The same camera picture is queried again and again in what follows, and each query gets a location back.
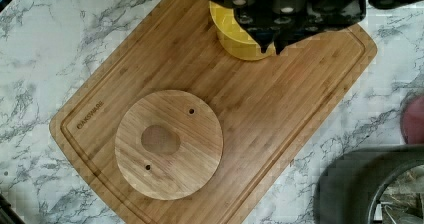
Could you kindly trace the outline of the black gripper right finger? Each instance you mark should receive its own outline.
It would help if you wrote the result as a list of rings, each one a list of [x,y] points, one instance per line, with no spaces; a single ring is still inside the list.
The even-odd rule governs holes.
[[[339,31],[350,27],[366,16],[364,3],[349,3],[342,9],[318,12],[311,4],[295,15],[294,20],[284,26],[274,40],[276,54],[287,46],[323,32]]]

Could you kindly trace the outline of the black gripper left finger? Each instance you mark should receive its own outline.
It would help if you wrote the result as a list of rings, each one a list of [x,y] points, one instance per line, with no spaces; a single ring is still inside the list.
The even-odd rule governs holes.
[[[272,12],[260,5],[245,5],[234,10],[234,17],[240,27],[259,45],[261,52],[265,53],[277,33]]]

